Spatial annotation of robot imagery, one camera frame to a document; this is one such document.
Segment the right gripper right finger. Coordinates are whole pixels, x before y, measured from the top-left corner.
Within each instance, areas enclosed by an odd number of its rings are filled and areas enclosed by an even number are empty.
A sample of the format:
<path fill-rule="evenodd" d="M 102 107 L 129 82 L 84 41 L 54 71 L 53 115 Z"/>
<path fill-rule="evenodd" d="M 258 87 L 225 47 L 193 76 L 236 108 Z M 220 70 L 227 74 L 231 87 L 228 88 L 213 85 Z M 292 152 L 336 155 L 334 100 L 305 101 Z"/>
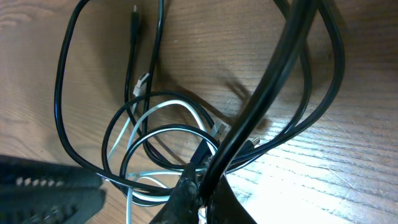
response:
<path fill-rule="evenodd" d="M 206 209 L 207 224 L 256 224 L 222 176 Z"/>

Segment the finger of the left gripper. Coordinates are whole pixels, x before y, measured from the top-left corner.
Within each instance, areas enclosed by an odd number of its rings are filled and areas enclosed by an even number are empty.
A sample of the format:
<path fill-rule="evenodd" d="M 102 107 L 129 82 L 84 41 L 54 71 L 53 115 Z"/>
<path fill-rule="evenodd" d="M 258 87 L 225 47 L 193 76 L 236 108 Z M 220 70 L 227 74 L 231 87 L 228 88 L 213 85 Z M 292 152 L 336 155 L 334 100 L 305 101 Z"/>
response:
<path fill-rule="evenodd" d="M 85 223 L 104 206 L 103 180 L 82 167 L 1 156 L 1 223 Z"/>

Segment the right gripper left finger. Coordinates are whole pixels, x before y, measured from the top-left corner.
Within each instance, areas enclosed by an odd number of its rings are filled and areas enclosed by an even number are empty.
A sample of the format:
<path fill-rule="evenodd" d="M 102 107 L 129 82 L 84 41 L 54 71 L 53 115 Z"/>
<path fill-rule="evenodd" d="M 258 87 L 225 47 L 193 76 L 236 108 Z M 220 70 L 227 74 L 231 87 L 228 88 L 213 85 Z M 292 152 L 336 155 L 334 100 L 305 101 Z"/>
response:
<path fill-rule="evenodd" d="M 195 165 L 189 163 L 182 172 L 169 200 L 150 221 L 151 224 L 198 224 L 200 203 Z"/>

